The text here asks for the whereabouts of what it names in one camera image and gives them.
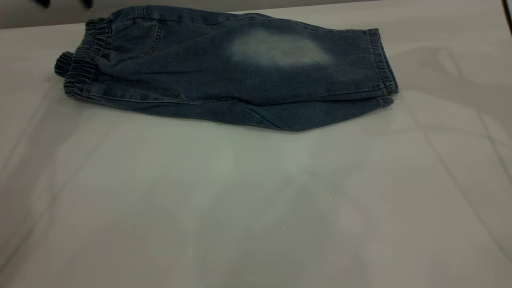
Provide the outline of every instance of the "hem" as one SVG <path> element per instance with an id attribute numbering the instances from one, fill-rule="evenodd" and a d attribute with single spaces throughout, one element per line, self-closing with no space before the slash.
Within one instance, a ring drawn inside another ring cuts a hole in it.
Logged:
<path id="1" fill-rule="evenodd" d="M 388 58 L 384 53 L 384 47 L 380 41 L 380 33 L 378 29 L 370 29 L 369 39 L 370 48 L 375 62 L 375 69 L 379 75 L 383 87 L 386 88 L 388 95 L 398 93 L 398 84 L 396 83 L 395 75 L 391 66 L 389 65 Z"/>

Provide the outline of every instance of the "denim pants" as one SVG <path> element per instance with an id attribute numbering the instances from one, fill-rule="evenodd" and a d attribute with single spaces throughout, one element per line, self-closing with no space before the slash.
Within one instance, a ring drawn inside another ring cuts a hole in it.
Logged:
<path id="1" fill-rule="evenodd" d="M 67 96 L 147 114 L 301 131 L 393 103 L 379 31 L 134 6 L 91 20 L 55 73 Z"/>

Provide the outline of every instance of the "white surface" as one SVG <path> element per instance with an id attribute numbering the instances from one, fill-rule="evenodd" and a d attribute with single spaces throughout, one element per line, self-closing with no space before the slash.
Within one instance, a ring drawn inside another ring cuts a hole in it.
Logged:
<path id="1" fill-rule="evenodd" d="M 379 28 L 401 93 L 285 133 L 114 110 L 53 74 L 83 25 L 0 31 L 4 287 L 512 287 L 499 1 L 268 10 Z"/>

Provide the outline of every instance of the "wall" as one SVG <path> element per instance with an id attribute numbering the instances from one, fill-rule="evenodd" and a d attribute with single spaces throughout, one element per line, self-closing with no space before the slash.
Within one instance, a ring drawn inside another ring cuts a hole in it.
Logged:
<path id="1" fill-rule="evenodd" d="M 322 5 L 367 0 L 95 0 L 90 11 L 81 7 L 79 0 L 52 0 L 45 10 L 33 0 L 0 0 L 0 28 L 42 26 L 85 22 L 91 18 L 106 17 L 110 13 L 132 5 L 172 5 L 210 11 L 247 11 L 281 7 Z"/>

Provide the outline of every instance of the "elastic waistband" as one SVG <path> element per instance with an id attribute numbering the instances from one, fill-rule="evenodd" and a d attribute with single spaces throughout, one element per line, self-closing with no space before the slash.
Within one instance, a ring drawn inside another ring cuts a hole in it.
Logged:
<path id="1" fill-rule="evenodd" d="M 100 18 L 86 23 L 86 34 L 75 53 L 64 52 L 55 63 L 55 74 L 64 77 L 64 91 L 69 97 L 86 97 L 96 76 L 95 60 L 109 45 L 109 20 Z"/>

